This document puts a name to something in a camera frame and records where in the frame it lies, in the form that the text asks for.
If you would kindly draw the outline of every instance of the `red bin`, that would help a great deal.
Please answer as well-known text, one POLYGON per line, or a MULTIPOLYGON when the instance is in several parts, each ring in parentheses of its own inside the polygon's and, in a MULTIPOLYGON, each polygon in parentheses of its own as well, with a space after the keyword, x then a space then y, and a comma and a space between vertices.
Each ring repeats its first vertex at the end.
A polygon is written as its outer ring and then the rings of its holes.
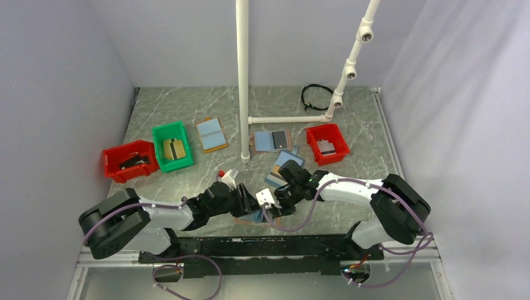
POLYGON ((103 150, 103 163, 105 177, 112 178, 117 183, 125 183, 142 175, 149 176, 160 169, 154 155, 154 144, 142 140, 103 150), (119 166, 121 163, 138 154, 142 157, 147 156, 150 163, 121 169, 119 166))
POLYGON ((316 127, 310 127, 306 129, 307 143, 311 146, 315 161, 319 166, 325 164, 338 163, 342 161, 344 157, 349 154, 349 147, 339 130, 337 124, 324 124, 316 127), (335 148, 335 154, 323 156, 318 149, 317 141, 326 140, 333 144, 335 148))

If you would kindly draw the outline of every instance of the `metal frame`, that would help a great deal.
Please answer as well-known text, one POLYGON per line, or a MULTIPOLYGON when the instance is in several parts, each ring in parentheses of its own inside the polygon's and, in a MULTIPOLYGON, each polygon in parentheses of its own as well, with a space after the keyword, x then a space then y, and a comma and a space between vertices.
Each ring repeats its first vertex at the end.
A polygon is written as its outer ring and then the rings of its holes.
MULTIPOLYGON (((381 124, 384 128, 384 134, 387 139, 387 145, 390 150, 390 153, 392 154, 391 155, 392 164, 394 165, 394 169, 396 170, 396 172, 402 178, 404 178, 403 170, 401 169, 398 155, 396 153, 396 148, 394 146, 394 142, 392 140, 390 130, 388 129, 388 123, 386 122, 386 118, 384 116, 383 107, 381 106, 381 100, 379 98, 379 93, 378 93, 379 89, 372 88, 371 91, 374 96, 374 105, 376 105, 377 107, 377 112, 379 114, 381 124)), ((418 242, 419 242, 419 238, 417 238, 416 242, 412 245, 404 245, 399 242, 384 242, 383 246, 385 246, 386 248, 394 249, 396 251, 409 251, 409 250, 414 249, 416 245, 418 244, 418 242)), ((410 258, 410 256, 397 256, 397 255, 389 254, 388 252, 385 252, 384 256, 385 256, 385 259, 383 260, 369 261, 369 262, 370 264, 385 264, 387 270, 389 270, 391 264, 406 263, 408 259, 410 258)), ((82 247, 81 252, 79 254, 79 259, 77 261, 77 266, 76 266, 76 270, 74 273, 74 277, 72 279, 70 290, 68 292, 66 299, 67 300, 79 300, 80 299, 89 268, 155 268, 157 266, 162 265, 162 264, 140 264, 138 263, 138 257, 139 257, 139 251, 120 251, 117 254, 109 258, 106 258, 106 259, 94 259, 92 257, 92 254, 90 253, 89 248, 82 247)), ((248 257, 241 256, 241 257, 232 257, 232 258, 246 259, 248 257)), ((279 258, 285 258, 285 256, 267 256, 267 258, 279 259, 279 258)), ((287 258, 299 258, 299 257, 288 256, 287 258)), ((358 263, 358 261, 341 261, 341 264, 344 264, 344 265, 355 264, 355 263, 358 263)), ((453 294, 451 292, 451 288, 449 287, 449 283, 446 277, 446 272, 442 265, 442 260, 438 252, 436 241, 433 241, 429 245, 429 247, 427 247, 426 249, 419 251, 414 257, 414 260, 412 261, 412 263, 430 263, 432 274, 436 282, 436 287, 440 295, 440 299, 442 300, 453 299, 453 294)))

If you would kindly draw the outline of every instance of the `table surface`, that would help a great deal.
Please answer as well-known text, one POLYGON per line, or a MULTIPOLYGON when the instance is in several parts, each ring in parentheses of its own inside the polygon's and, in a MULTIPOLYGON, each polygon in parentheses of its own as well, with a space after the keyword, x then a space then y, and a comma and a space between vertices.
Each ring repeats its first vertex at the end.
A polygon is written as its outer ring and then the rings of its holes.
MULTIPOLYGON (((307 116, 321 112, 304 110, 300 102, 301 86, 263 86, 249 88, 251 116, 307 116)), ((306 102, 326 107, 331 95, 322 89, 306 91, 306 102)), ((132 111, 123 143, 138 139, 153 141, 151 129, 156 126, 182 121, 192 149, 195 164, 177 171, 160 170, 147 177, 137 177, 125 184, 113 182, 109 195, 123 188, 134 188, 144 197, 156 201, 178 202, 182 196, 193 197, 202 193, 215 180, 219 170, 238 169, 237 183, 244 183, 251 194, 274 188, 264 182, 278 153, 253 154, 248 164, 241 162, 239 134, 239 99, 237 87, 165 87, 141 88, 132 111), (204 154, 195 123, 206 117, 219 118, 229 146, 204 154)), ((336 123, 350 148, 344 160, 319 167, 314 162, 311 148, 306 143, 305 129, 320 123, 253 124, 249 132, 288 129, 298 154, 306 160, 304 167, 311 173, 327 170, 341 176, 361 179, 384 178, 396 173, 381 116, 369 87, 347 87, 344 105, 335 110, 336 123)), ((284 227, 294 227, 306 217, 309 201, 300 202, 296 214, 281 219, 284 227)), ((178 232, 179 236, 255 236, 278 234, 345 233, 357 221, 372 217, 363 207, 343 202, 317 203, 308 224, 297 232, 282 232, 260 224, 239 224, 230 214, 212 217, 208 224, 195 231, 178 232)))

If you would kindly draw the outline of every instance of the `black cable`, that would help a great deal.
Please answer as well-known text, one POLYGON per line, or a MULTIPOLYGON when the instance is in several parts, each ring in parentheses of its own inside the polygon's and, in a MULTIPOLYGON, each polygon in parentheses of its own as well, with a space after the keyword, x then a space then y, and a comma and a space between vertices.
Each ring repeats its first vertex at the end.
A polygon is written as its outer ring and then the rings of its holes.
POLYGON ((330 89, 327 86, 321 86, 320 84, 316 84, 316 83, 312 83, 312 84, 310 84, 308 86, 304 86, 304 88, 302 89, 302 94, 300 95, 300 100, 302 101, 302 104, 304 105, 304 110, 307 111, 307 112, 309 112, 310 109, 313 109, 315 111, 326 111, 326 110, 328 110, 327 107, 326 108, 316 107, 313 104, 311 104, 311 102, 308 102, 306 104, 306 100, 304 99, 304 92, 308 88, 323 88, 323 89, 327 90, 328 92, 330 92, 333 95, 333 90, 330 89))

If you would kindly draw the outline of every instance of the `yellow item in green bin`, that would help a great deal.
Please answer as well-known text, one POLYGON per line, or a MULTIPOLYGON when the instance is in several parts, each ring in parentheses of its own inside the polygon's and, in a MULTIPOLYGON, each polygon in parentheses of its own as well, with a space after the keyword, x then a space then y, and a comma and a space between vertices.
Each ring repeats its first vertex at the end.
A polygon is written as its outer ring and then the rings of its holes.
POLYGON ((166 159, 175 160, 186 157, 184 144, 180 139, 167 139, 162 142, 164 146, 164 157, 166 159))

